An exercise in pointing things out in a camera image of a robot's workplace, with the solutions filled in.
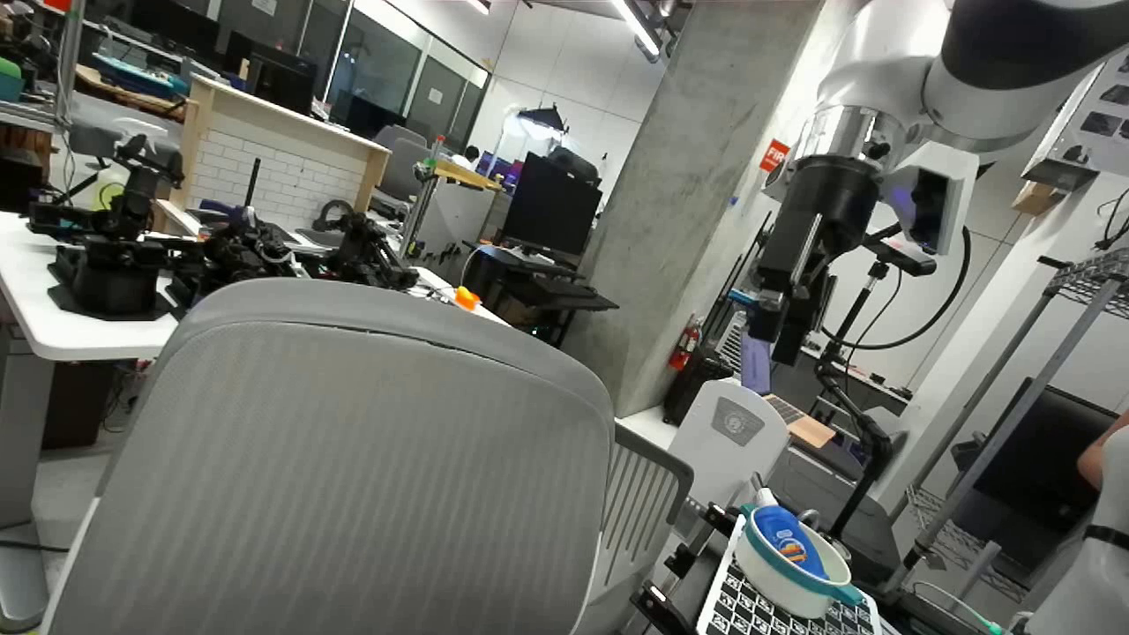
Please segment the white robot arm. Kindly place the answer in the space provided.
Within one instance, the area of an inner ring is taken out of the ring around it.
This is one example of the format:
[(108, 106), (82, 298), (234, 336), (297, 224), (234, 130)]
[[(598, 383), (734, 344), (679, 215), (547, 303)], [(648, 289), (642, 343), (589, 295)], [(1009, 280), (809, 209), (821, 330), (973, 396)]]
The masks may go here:
[(749, 336), (795, 362), (830, 303), (830, 268), (866, 248), (876, 204), (925, 252), (962, 224), (962, 172), (1032, 136), (1080, 75), (1129, 43), (1129, 0), (866, 0), (775, 172), (781, 210), (753, 268)]

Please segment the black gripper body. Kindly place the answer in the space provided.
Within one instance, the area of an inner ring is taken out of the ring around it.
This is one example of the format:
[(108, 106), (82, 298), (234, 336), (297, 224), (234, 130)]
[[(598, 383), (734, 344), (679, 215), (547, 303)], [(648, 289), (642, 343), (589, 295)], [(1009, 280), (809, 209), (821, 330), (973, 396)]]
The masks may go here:
[(854, 251), (879, 202), (879, 170), (845, 155), (799, 162), (766, 251), (756, 265), (756, 339), (772, 344), (775, 362), (795, 362), (819, 324), (830, 265)]

